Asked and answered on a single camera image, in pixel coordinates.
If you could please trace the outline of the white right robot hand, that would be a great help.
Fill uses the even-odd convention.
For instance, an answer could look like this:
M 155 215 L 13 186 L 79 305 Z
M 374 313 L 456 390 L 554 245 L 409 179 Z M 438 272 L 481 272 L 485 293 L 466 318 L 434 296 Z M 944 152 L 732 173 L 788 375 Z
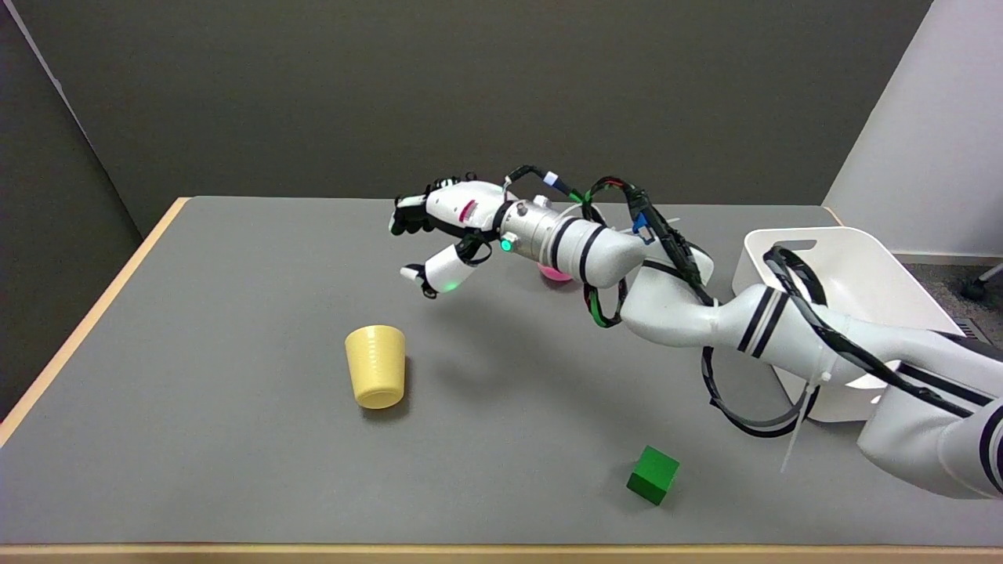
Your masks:
M 499 222 L 515 197 L 494 183 L 448 176 L 419 195 L 397 197 L 388 224 L 391 235 L 441 231 L 456 241 L 423 263 L 400 269 L 423 296 L 435 299 L 461 285 L 490 259 Z

